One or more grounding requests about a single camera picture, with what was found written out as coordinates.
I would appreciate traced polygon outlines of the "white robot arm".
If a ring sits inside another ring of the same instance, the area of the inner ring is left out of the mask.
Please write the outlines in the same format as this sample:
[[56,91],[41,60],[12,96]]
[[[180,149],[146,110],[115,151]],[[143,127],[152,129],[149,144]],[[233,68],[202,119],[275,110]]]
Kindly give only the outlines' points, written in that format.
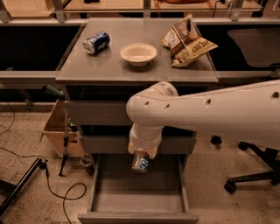
[[127,102],[127,115],[133,122],[128,151],[146,152],[154,158],[165,126],[222,134],[279,150],[279,95],[279,80],[181,96],[171,83],[161,81]]

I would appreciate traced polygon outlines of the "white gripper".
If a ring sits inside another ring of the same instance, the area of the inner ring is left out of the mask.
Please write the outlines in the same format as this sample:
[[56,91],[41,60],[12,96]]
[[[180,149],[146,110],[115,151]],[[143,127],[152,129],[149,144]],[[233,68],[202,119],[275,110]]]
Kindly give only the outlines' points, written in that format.
[[146,151],[149,158],[153,159],[162,140],[162,129],[161,126],[150,127],[134,123],[129,132],[129,154]]

